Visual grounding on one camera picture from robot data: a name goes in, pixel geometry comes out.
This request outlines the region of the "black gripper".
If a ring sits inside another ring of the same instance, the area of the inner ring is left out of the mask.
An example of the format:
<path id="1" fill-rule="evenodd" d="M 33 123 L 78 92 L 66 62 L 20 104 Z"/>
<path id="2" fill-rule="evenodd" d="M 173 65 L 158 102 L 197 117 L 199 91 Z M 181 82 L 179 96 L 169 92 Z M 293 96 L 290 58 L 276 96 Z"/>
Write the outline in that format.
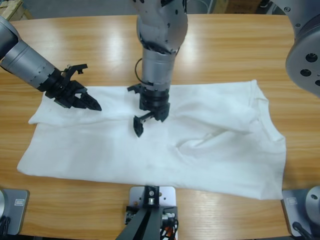
<path id="1" fill-rule="evenodd" d="M 37 89 L 45 92 L 46 97 L 54 99 L 63 108 L 102 111 L 98 101 L 87 93 L 87 89 L 76 80 L 71 80 L 75 73 L 81 75 L 87 68 L 87 64 L 68 65 L 64 71 L 55 68 Z"/>
<path id="2" fill-rule="evenodd" d="M 128 92 L 133 91 L 135 94 L 140 94 L 139 108 L 149 113 L 143 116 L 134 116 L 133 129 L 137 137 L 139 138 L 143 132 L 143 124 L 154 118 L 156 121 L 164 122 L 169 115 L 170 103 L 169 103 L 169 89 L 164 91 L 153 91 L 143 87 L 140 83 L 134 84 L 127 88 Z"/>

